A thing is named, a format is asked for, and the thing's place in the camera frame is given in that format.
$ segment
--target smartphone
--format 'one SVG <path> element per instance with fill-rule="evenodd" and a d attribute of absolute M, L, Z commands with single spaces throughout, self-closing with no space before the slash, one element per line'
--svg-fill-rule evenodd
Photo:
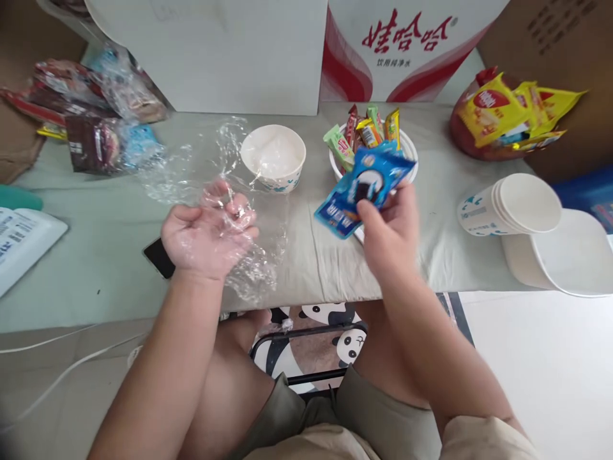
<path fill-rule="evenodd" d="M 149 262 L 153 264 L 156 270 L 160 272 L 160 275 L 166 279 L 170 279 L 172 277 L 176 267 L 170 260 L 170 257 L 168 257 L 168 253 L 166 253 L 166 250 L 164 249 L 161 238 L 158 238 L 143 249 L 142 253 L 147 259 L 149 259 Z"/>

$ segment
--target table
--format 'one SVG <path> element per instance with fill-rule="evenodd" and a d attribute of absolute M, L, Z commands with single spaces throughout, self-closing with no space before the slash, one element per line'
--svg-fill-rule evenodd
<path fill-rule="evenodd" d="M 339 240 L 313 213 L 336 183 L 323 134 L 347 118 L 348 103 L 322 103 L 316 117 L 247 116 L 252 128 L 278 123 L 302 136 L 306 161 L 290 196 L 289 243 L 278 288 L 266 305 L 371 300 L 381 291 L 355 238 Z M 386 114 L 395 106 L 381 104 Z M 365 105 L 359 105 L 365 111 Z M 458 224 L 455 208 L 507 174 L 531 172 L 523 161 L 483 163 L 461 154 L 448 135 L 449 105 L 401 105 L 400 126 L 415 143 L 415 185 L 421 219 L 419 263 L 435 291 L 521 291 L 504 260 L 499 238 L 477 238 Z M 217 114 L 173 114 L 154 130 L 165 144 L 190 142 Z M 97 178 L 72 172 L 65 144 L 47 141 L 34 167 L 16 186 L 32 190 L 44 211 L 70 230 L 0 298 L 0 333 L 150 318 L 167 282 L 141 254 L 160 234 L 169 206 L 150 199 L 132 176 Z M 223 310 L 252 306 L 226 289 Z"/>

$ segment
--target white cardboard box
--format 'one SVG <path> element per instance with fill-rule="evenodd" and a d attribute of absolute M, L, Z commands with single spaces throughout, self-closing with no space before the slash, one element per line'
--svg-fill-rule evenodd
<path fill-rule="evenodd" d="M 327 0 L 87 0 L 179 112 L 316 115 Z"/>
<path fill-rule="evenodd" d="M 321 100 L 432 101 L 508 0 L 329 0 Z"/>

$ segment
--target hand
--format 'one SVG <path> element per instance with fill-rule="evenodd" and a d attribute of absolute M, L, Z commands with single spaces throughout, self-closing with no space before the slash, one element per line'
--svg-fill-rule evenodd
<path fill-rule="evenodd" d="M 413 184 L 401 183 L 381 213 L 368 200 L 358 203 L 364 222 L 364 254 L 379 284 L 416 273 L 419 213 Z"/>
<path fill-rule="evenodd" d="M 190 270 L 206 279 L 223 281 L 259 234 L 255 212 L 242 194 L 226 205 L 230 192 L 218 180 L 205 189 L 201 206 L 177 205 L 162 225 L 162 243 L 177 269 Z"/>

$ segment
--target white cable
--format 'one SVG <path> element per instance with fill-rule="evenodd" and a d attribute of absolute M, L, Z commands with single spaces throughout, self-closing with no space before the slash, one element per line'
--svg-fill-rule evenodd
<path fill-rule="evenodd" d="M 87 329 L 92 329 L 92 327 L 96 327 L 96 326 L 100 326 L 99 324 L 95 324 L 95 325 L 91 325 L 91 326 L 86 326 L 84 328 L 81 329 L 77 329 L 76 331 L 72 331 L 72 332 L 68 332 L 64 335 L 60 335 L 59 337 L 54 337 L 53 339 L 49 339 L 47 341 L 38 343 L 38 344 L 34 344 L 34 345 L 28 345 L 26 347 L 21 347 L 21 348 L 13 348 L 13 349 L 7 349 L 7 350 L 0 350 L 0 355 L 5 355 L 7 353 L 17 353 L 18 351 L 25 351 L 25 350 L 29 350 L 29 349 L 33 349 L 42 345 L 47 345 L 48 343 L 51 342 L 55 342 L 56 340 L 59 339 L 63 339 L 64 337 L 68 337 L 69 335 L 73 335 L 73 334 L 77 334 L 79 332 L 83 332 L 84 330 Z"/>
<path fill-rule="evenodd" d="M 85 358 L 81 358 L 79 361 L 75 362 L 73 365 L 71 365 L 69 368 L 67 368 L 67 370 L 65 370 L 64 372 L 61 373 L 61 375 L 55 380 L 55 382 L 53 382 L 51 384 L 51 386 L 46 389 L 44 391 L 44 393 L 42 393 L 41 396 L 38 397 L 37 400 L 35 400 L 34 403 L 32 403 L 32 405 L 30 405 L 30 407 L 28 407 L 28 409 L 26 409 L 25 411 L 23 411 L 14 421 L 11 425 L 8 426 L 4 426 L 2 428 L 0 428 L 0 435 L 6 434 L 9 431 L 11 431 L 13 428 L 15 428 L 15 426 L 21 422 L 24 418 L 26 418 L 28 415 L 30 415 L 34 409 L 36 409 L 38 407 L 38 405 L 40 403 L 42 403 L 45 398 L 47 396 L 49 396 L 49 394 L 55 389 L 56 386 L 58 386 L 58 384 L 64 380 L 64 377 L 66 377 L 69 373 L 71 373 L 74 368 L 78 367 L 80 364 L 83 364 L 85 361 L 89 361 L 92 358 L 95 358 L 97 356 L 102 355 L 103 353 L 106 353 L 108 350 L 118 347 L 120 345 L 123 345 L 124 343 L 130 342 L 134 339 L 138 339 L 139 337 L 142 337 L 143 335 L 147 334 L 146 332 L 140 333 L 138 335 L 134 335 L 133 337 L 130 337 L 129 339 L 126 339 L 124 341 L 121 341 L 119 343 L 116 343 L 115 345 L 111 345 L 109 347 L 106 347 L 105 349 L 101 349 L 99 351 L 96 351 L 95 353 L 92 353 L 89 356 L 85 356 Z"/>

